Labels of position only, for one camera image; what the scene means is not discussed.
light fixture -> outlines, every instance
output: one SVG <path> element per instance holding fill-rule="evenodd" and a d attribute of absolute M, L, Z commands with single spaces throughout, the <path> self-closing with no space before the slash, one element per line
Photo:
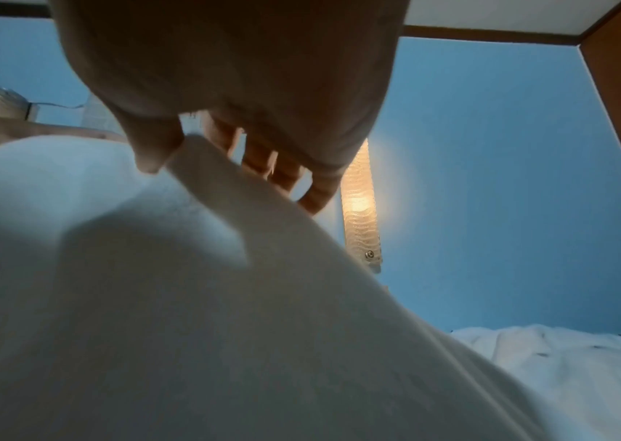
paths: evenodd
<path fill-rule="evenodd" d="M 383 254 L 373 177 L 370 174 L 368 139 L 341 180 L 341 209 L 344 213 L 346 250 L 372 271 L 380 272 Z"/>

